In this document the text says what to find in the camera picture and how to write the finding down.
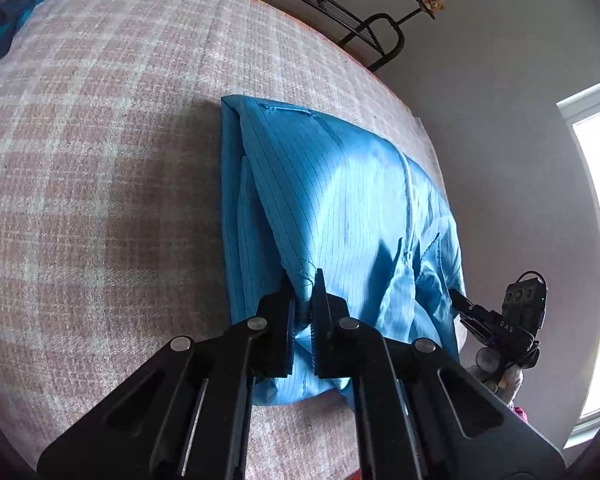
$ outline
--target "black cable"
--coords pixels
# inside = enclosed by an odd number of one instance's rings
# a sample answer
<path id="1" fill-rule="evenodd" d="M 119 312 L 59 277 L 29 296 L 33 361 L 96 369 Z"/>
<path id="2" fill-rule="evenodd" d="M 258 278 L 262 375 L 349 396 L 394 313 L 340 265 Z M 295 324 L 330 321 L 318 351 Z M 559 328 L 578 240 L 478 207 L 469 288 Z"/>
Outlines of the black cable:
<path id="1" fill-rule="evenodd" d="M 542 274 L 540 274 L 537 270 L 528 270 L 527 272 L 523 272 L 522 274 L 520 274 L 520 277 L 516 280 L 516 283 L 519 283 L 520 280 L 528 274 L 533 274 L 533 275 L 537 276 L 546 285 L 546 280 L 545 280 L 544 276 Z"/>

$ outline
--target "blue striped fabric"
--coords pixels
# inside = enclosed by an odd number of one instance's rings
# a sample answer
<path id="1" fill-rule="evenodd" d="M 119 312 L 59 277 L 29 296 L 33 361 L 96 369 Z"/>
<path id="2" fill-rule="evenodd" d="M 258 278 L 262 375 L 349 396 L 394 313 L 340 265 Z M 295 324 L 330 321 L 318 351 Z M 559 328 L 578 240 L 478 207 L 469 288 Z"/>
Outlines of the blue striped fabric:
<path id="1" fill-rule="evenodd" d="M 422 169 L 391 143 L 307 108 L 222 98 L 222 230 L 233 322 L 286 273 L 307 312 L 315 271 L 353 317 L 384 336 L 429 337 L 458 359 L 448 296 L 464 292 L 456 223 Z M 257 404 L 288 404 L 348 379 L 313 375 L 308 328 L 294 372 L 257 384 Z"/>

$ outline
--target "bed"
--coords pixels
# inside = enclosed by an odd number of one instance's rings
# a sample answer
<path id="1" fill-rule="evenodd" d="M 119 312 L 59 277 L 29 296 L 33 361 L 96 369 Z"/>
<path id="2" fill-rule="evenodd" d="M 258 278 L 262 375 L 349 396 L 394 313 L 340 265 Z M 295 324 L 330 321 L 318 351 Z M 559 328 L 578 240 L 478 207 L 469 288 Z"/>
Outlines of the bed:
<path id="1" fill-rule="evenodd" d="M 444 193 L 410 110 L 258 0 L 47 0 L 0 61 L 0 428 L 42 450 L 151 356 L 229 324 L 220 98 L 334 115 Z M 254 407 L 248 478 L 344 478 L 355 425 L 328 392 Z"/>

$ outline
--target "wall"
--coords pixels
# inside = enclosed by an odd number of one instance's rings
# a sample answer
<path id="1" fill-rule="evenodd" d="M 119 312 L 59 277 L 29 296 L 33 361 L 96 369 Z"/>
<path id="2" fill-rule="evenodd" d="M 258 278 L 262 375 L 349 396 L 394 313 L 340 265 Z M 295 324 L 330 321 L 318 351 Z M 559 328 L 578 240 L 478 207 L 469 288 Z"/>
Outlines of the wall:
<path id="1" fill-rule="evenodd" d="M 598 344 L 600 238 L 555 103 L 600 81 L 600 1 L 448 0 L 435 21 L 420 15 L 404 30 L 403 53 L 378 75 L 434 143 L 469 297 L 498 308 L 522 271 L 548 281 L 542 355 L 516 400 L 561 446 Z"/>

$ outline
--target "metal screw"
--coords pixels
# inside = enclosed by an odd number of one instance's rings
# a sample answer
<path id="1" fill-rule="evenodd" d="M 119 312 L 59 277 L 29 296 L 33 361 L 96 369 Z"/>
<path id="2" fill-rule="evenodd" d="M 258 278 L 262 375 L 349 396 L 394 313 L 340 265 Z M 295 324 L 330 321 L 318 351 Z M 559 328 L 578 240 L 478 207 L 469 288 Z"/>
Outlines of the metal screw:
<path id="1" fill-rule="evenodd" d="M 251 330 L 264 330 L 267 327 L 267 320 L 263 317 L 252 317 L 247 321 L 247 326 Z"/>
<path id="2" fill-rule="evenodd" d="M 436 344 L 431 339 L 421 337 L 420 339 L 416 339 L 415 347 L 420 352 L 430 354 L 436 349 Z"/>
<path id="3" fill-rule="evenodd" d="M 355 330 L 360 326 L 360 322 L 355 317 L 341 317 L 338 324 L 343 330 Z"/>
<path id="4" fill-rule="evenodd" d="M 191 347 L 191 341 L 188 337 L 179 336 L 171 340 L 171 350 L 174 352 L 184 352 Z"/>

